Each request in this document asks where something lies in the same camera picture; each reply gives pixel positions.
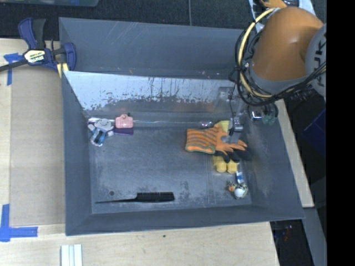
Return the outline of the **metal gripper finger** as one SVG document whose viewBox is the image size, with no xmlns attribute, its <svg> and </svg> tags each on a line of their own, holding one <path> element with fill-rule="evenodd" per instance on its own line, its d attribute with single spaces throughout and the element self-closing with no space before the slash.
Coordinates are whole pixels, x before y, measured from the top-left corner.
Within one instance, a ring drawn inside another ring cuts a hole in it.
<svg viewBox="0 0 355 266">
<path fill-rule="evenodd" d="M 241 137 L 243 130 L 244 127 L 242 125 L 232 125 L 229 128 L 229 143 L 237 143 L 239 138 Z"/>
</svg>

